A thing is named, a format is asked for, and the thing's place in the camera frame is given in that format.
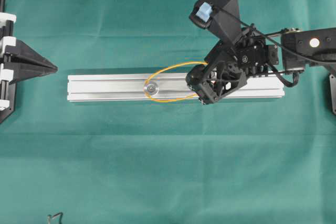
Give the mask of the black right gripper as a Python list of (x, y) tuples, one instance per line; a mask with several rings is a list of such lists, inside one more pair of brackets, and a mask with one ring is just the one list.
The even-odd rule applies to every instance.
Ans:
[(208, 65), (195, 66), (185, 80), (203, 104), (213, 104), (245, 86), (249, 78), (267, 77), (270, 66), (278, 64), (278, 48), (243, 28), (236, 43), (218, 41), (204, 60)]

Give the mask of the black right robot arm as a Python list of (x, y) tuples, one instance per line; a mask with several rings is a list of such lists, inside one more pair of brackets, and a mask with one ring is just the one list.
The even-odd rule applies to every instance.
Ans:
[(280, 43), (269, 45), (265, 36), (243, 28), (232, 43), (220, 40), (195, 66), (186, 83), (203, 104), (213, 104), (247, 85), (250, 78), (275, 76), (292, 88), (306, 66), (323, 66), (335, 74), (335, 28), (300, 31), (283, 29)]

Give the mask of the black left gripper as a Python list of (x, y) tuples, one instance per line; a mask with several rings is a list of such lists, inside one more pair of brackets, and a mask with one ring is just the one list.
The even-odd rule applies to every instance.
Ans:
[(16, 84), (58, 71), (58, 67), (13, 37), (16, 15), (1, 12), (1, 123), (15, 110)]

